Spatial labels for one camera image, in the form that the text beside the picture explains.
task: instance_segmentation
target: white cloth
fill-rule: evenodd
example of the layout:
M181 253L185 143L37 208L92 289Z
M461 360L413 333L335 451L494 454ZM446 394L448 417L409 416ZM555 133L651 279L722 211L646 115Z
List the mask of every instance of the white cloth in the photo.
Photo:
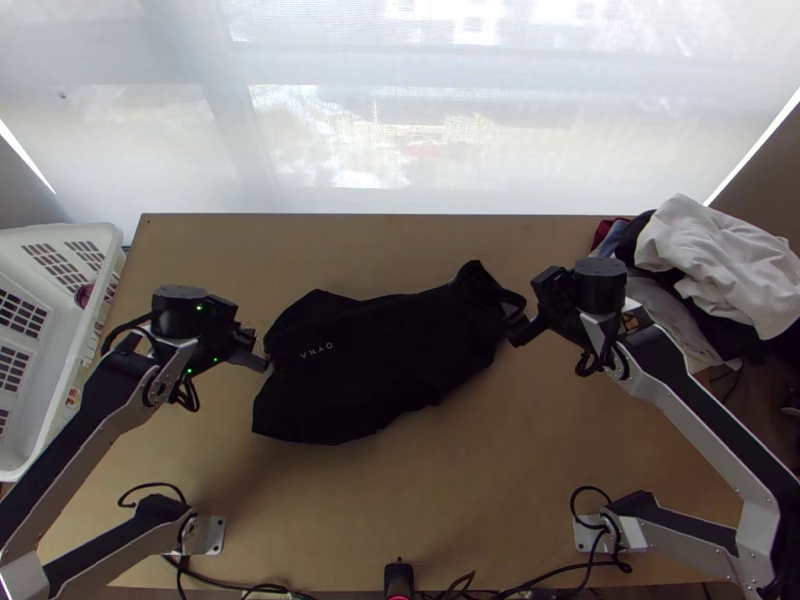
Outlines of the white cloth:
M800 259L788 241L686 196L656 210L634 260L649 271L680 269L681 297L710 315L753 325L763 340L800 317Z
M666 329L678 343L689 357L690 372L696 373L708 366L725 364L700 331L689 309L656 281L639 275L638 269L628 269L625 295L644 306L653 320Z

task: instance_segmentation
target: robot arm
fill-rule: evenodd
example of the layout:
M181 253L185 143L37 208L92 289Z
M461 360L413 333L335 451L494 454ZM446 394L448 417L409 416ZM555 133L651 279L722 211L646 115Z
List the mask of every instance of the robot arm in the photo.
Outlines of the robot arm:
M743 509L732 528L662 508L653 494L635 491L582 518L616 525L601 551L660 550L738 583L748 599L788 597L800 575L800 482L689 374L679 346L625 298L625 283L616 259L582 259L571 271L551 267L531 283L539 314L509 340L523 345L551 329L580 346L576 373L605 371L658 406L741 496ZM613 539L616 532L621 539ZM575 527L576 546L589 548L594 533Z
M234 321L235 304L199 288L164 286L152 308L127 324L131 333L116 348L109 351L107 340L80 411L0 502L0 584L8 600L85 598L151 554L222 548L223 518L199 515L183 498L153 494L129 521L61 558L42 566L36 554L44 532L115 440L163 404L180 402L180 386L193 390L191 378L221 362L267 368L251 354L254 332ZM145 337L148 356L135 353Z

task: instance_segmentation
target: pile of clothes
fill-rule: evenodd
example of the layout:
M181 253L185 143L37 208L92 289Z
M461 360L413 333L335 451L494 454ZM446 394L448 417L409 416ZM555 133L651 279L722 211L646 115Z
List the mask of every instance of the pile of clothes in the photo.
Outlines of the pile of clothes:
M800 259L786 239L677 195L601 223L592 256L628 267L627 295L686 351L693 371L774 353L800 370Z

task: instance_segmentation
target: wall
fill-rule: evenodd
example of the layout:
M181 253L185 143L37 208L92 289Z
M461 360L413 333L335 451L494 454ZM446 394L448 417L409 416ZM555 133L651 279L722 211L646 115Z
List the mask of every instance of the wall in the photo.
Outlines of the wall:
M800 106L711 206L787 238L800 253Z
M0 229L71 221L53 193L0 137Z

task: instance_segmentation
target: white shirt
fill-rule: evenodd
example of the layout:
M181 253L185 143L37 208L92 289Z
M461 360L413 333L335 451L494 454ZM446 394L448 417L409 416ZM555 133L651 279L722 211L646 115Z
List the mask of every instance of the white shirt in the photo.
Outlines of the white shirt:
M800 259L789 242L686 196L656 210L634 260L649 271L680 269L681 297L710 315L752 325L763 340L800 317Z

